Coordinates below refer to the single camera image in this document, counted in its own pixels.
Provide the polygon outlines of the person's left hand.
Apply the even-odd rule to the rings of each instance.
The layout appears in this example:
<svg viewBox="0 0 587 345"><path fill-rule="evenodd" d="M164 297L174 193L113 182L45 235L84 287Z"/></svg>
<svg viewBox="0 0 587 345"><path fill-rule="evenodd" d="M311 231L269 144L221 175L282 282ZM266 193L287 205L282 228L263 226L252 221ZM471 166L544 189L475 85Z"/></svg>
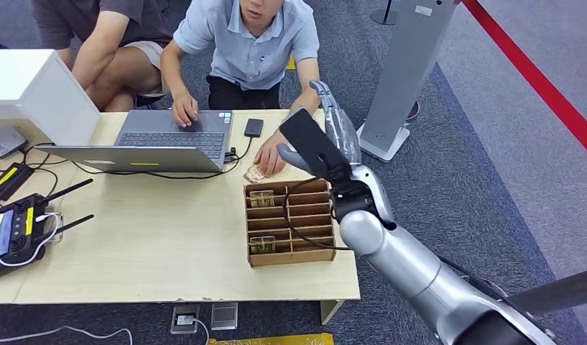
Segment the person's left hand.
<svg viewBox="0 0 587 345"><path fill-rule="evenodd" d="M254 158L254 164L265 177L270 177L281 172L286 165L286 162L280 157L277 150L278 144L287 144L287 140L279 130L276 130L262 144Z"/></svg>

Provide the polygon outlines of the person's right hand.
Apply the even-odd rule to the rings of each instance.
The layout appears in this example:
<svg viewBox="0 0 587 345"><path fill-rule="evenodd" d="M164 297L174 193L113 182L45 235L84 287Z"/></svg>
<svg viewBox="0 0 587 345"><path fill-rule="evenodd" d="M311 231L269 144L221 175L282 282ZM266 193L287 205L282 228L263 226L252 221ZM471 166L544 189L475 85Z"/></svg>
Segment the person's right hand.
<svg viewBox="0 0 587 345"><path fill-rule="evenodd" d="M191 127L198 120L197 101L187 91L174 93L172 98L173 121L180 127Z"/></svg>

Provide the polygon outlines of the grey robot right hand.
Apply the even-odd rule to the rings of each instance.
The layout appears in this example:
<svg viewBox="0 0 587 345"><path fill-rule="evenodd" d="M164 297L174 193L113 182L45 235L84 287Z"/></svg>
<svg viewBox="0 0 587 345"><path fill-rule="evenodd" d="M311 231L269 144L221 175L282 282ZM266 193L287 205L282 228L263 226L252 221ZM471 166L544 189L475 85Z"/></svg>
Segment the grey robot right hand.
<svg viewBox="0 0 587 345"><path fill-rule="evenodd" d="M287 140L287 144L277 145L279 155L286 163L314 176L349 173L350 166L360 164L362 157L356 128L326 83L312 80L309 85L319 95L324 125L319 126L303 107L291 111L279 126Z"/></svg>

